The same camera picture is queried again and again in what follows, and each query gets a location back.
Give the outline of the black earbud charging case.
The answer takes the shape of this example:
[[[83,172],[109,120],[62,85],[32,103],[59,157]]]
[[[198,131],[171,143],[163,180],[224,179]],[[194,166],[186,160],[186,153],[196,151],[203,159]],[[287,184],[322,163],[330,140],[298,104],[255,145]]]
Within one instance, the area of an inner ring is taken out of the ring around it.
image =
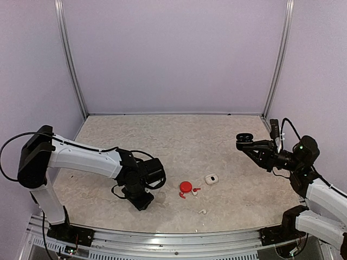
[[[253,134],[251,133],[239,133],[236,135],[236,148],[242,150],[242,147],[246,144],[253,142]]]

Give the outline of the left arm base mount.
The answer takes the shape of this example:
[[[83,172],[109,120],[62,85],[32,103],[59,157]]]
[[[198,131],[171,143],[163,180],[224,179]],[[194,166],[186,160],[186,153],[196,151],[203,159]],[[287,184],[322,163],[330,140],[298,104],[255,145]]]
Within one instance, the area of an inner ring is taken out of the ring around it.
[[[85,227],[71,226],[58,227],[51,226],[47,236],[58,241],[90,247],[94,238],[95,231]]]

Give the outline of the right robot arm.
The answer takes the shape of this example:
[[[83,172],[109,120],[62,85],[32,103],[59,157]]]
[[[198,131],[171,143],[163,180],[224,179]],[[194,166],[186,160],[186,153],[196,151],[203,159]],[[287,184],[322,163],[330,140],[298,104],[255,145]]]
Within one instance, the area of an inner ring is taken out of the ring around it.
[[[275,140],[253,141],[252,134],[240,133],[236,136],[236,148],[267,172],[274,168],[289,171],[289,181],[296,194],[337,218],[332,220],[307,206],[295,206],[283,213],[280,225],[260,230],[262,244],[281,243],[310,234],[334,246],[346,258],[346,195],[328,185],[313,170],[319,156],[315,139],[305,135],[289,152],[278,150]]]

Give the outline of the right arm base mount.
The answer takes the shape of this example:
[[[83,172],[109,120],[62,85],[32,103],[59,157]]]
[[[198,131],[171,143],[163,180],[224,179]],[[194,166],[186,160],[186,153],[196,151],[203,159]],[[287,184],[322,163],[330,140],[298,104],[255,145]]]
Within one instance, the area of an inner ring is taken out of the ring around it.
[[[296,229],[290,230],[282,225],[276,225],[260,229],[259,235],[262,246],[268,246],[305,237],[306,233]]]

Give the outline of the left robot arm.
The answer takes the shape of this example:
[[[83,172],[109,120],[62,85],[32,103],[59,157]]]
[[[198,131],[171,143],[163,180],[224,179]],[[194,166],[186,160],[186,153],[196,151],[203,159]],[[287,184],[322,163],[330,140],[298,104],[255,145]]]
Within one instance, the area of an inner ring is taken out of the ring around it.
[[[69,224],[67,210],[46,176],[49,168],[68,168],[113,179],[122,188],[124,199],[139,211],[145,210],[153,201],[151,191],[166,182],[164,167],[153,156],[143,160],[134,156],[136,151],[84,146],[55,135],[52,126],[48,125],[30,135],[21,150],[17,179],[30,190],[48,223],[64,241],[72,240],[76,229]]]

